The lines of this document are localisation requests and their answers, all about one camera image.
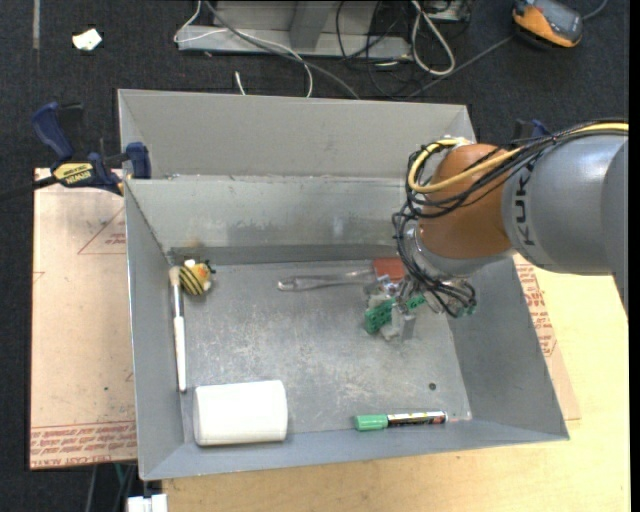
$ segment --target marker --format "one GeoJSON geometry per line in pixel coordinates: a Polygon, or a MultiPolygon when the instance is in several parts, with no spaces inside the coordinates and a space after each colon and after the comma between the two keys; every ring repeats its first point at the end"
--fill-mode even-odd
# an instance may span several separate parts
{"type": "Polygon", "coordinates": [[[356,430],[382,430],[402,425],[435,425],[446,423],[449,416],[444,411],[411,412],[404,414],[365,414],[355,417],[356,430]]]}
{"type": "Polygon", "coordinates": [[[187,355],[182,288],[180,286],[180,267],[174,266],[169,269],[169,284],[171,285],[171,309],[173,313],[173,337],[176,345],[178,389],[181,392],[185,392],[187,390],[187,355]]]}

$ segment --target small toy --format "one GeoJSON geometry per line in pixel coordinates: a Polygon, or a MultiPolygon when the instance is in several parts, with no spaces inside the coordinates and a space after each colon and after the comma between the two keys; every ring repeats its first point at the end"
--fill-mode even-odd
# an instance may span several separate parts
{"type": "Polygon", "coordinates": [[[190,295],[203,295],[211,288],[211,275],[214,273],[208,260],[203,263],[187,260],[180,267],[180,284],[190,295]]]}

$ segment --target white block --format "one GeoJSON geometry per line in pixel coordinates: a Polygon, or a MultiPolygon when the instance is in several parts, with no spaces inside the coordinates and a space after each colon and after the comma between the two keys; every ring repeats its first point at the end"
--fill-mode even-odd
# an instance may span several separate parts
{"type": "Polygon", "coordinates": [[[200,446],[282,441],[287,425],[287,396],[279,380],[195,389],[193,430],[200,446]]]}

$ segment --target green marker cap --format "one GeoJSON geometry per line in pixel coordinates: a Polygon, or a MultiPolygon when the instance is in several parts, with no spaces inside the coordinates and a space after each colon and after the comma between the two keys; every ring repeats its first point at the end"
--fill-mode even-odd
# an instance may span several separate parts
{"type": "Polygon", "coordinates": [[[389,426],[389,419],[386,414],[365,414],[355,417],[356,430],[381,430],[389,426]]]}

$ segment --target white pen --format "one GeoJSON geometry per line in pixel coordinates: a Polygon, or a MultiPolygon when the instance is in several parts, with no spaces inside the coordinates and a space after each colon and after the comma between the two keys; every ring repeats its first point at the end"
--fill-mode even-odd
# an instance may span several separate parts
{"type": "Polygon", "coordinates": [[[180,286],[180,267],[174,266],[169,269],[169,283],[171,285],[171,308],[173,313],[173,337],[176,345],[178,389],[184,392],[187,390],[187,354],[182,287],[180,286]]]}

